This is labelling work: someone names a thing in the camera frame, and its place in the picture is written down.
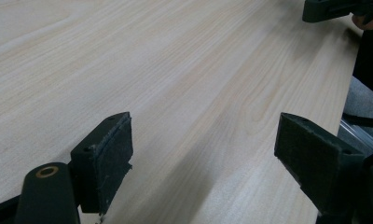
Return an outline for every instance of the light wood tabletop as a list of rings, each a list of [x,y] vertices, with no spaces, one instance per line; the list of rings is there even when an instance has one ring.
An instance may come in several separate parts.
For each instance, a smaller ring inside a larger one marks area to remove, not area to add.
[[[0,202],[103,119],[134,155],[104,223],[314,223],[281,112],[336,133],[358,45],[302,0],[0,0]],[[82,215],[83,223],[94,223]]]

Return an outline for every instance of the person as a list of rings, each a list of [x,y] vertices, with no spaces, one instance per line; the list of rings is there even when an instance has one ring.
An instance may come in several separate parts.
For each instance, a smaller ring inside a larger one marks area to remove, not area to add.
[[[352,75],[373,91],[373,20],[364,24],[364,16],[352,16],[352,22],[364,30]]]

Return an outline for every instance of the wood grain surface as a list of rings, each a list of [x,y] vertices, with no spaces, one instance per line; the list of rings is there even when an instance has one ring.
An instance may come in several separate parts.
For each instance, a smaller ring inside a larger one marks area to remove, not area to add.
[[[104,223],[314,223],[281,112],[336,133],[358,45],[302,0],[0,0],[0,202],[104,118],[134,155]],[[83,223],[94,223],[82,215]]]

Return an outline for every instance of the human hand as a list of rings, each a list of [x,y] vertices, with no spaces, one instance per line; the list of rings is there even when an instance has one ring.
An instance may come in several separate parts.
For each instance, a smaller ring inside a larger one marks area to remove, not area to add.
[[[352,22],[361,30],[373,30],[373,20],[368,24],[363,25],[365,16],[352,15]]]

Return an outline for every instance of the wooden table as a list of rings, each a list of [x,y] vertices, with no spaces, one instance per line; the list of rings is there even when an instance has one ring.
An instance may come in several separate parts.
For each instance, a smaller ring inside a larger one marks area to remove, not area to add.
[[[104,223],[314,223],[281,112],[336,133],[358,45],[302,0],[0,1],[0,202],[99,122],[134,155]],[[94,223],[82,216],[83,223]]]

